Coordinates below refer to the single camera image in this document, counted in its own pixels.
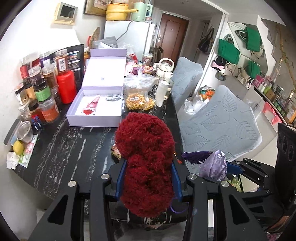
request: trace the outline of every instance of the metal screw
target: metal screw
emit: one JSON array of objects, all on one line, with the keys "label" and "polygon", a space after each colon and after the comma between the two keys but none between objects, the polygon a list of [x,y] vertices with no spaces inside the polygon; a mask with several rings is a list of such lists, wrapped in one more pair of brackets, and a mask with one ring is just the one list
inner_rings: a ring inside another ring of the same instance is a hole
[{"label": "metal screw", "polygon": [[76,182],[73,180],[68,182],[69,187],[74,187],[75,185],[76,185]]},{"label": "metal screw", "polygon": [[195,180],[195,179],[197,179],[197,176],[196,176],[195,174],[189,174],[189,175],[188,175],[188,178],[189,178],[190,180]]},{"label": "metal screw", "polygon": [[222,181],[221,182],[221,185],[223,186],[223,187],[229,187],[229,182],[227,182],[227,181]]},{"label": "metal screw", "polygon": [[103,174],[103,175],[101,176],[101,178],[102,178],[103,180],[107,180],[107,179],[109,179],[109,177],[110,177],[109,174]]}]

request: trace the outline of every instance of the red knitted scarf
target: red knitted scarf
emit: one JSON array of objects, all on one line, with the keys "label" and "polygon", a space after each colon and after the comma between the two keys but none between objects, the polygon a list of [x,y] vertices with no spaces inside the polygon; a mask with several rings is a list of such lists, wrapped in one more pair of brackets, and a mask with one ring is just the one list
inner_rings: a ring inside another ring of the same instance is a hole
[{"label": "red knitted scarf", "polygon": [[115,143],[127,160],[121,201],[139,217],[158,216],[174,196],[172,133],[156,116],[129,113],[116,131]]}]

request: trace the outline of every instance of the green bag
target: green bag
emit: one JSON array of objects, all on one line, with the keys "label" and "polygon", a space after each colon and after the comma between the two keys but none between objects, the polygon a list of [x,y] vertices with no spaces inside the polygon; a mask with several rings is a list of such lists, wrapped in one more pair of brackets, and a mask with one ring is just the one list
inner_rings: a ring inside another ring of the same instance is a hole
[{"label": "green bag", "polygon": [[256,75],[260,75],[260,68],[257,63],[249,60],[246,72],[252,79],[255,79]]},{"label": "green bag", "polygon": [[248,26],[246,27],[246,31],[248,33],[248,41],[246,42],[247,49],[254,52],[260,52],[261,37],[259,31]]},{"label": "green bag", "polygon": [[228,43],[224,39],[219,39],[218,55],[231,64],[239,62],[239,50],[235,48],[234,44]]}]

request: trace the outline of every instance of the green electric kettle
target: green electric kettle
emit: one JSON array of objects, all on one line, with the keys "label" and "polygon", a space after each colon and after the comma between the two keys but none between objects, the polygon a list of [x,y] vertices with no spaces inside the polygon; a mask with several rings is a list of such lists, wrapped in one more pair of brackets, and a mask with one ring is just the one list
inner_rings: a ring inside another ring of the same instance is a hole
[{"label": "green electric kettle", "polygon": [[133,12],[131,14],[131,20],[137,22],[145,22],[145,19],[151,17],[153,5],[146,4],[144,2],[136,2],[134,4],[134,9],[137,9],[138,12]]}]

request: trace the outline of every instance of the refrigerator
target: refrigerator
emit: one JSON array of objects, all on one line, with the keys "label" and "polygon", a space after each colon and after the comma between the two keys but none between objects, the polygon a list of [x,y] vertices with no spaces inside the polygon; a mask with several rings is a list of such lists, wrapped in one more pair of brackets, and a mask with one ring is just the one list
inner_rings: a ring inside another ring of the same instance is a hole
[{"label": "refrigerator", "polygon": [[118,47],[120,48],[124,43],[133,45],[138,60],[142,61],[143,54],[148,54],[150,47],[154,45],[155,24],[136,21],[106,21],[104,38],[115,36],[118,39],[125,31],[127,32],[117,40]]}]

